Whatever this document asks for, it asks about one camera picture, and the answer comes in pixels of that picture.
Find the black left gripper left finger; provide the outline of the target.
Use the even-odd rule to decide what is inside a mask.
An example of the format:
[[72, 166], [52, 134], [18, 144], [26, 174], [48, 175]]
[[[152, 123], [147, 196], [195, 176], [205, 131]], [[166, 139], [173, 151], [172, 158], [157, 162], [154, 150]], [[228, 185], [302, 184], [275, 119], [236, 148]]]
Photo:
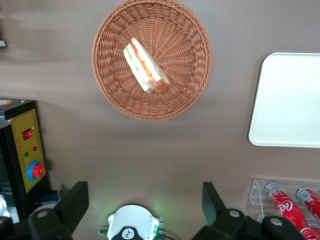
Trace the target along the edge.
[[72, 234], [89, 208], [86, 181], [78, 181], [54, 206], [37, 208], [28, 218], [13, 223], [11, 217], [0, 218], [2, 240], [71, 240]]

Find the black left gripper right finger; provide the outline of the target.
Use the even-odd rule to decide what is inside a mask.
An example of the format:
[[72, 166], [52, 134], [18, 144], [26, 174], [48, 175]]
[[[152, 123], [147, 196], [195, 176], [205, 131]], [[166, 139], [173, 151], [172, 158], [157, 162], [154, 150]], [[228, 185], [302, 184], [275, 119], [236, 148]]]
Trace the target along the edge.
[[202, 211], [207, 225], [193, 240], [303, 240], [287, 219], [268, 216], [257, 222], [235, 208], [227, 208], [212, 182], [202, 184]]

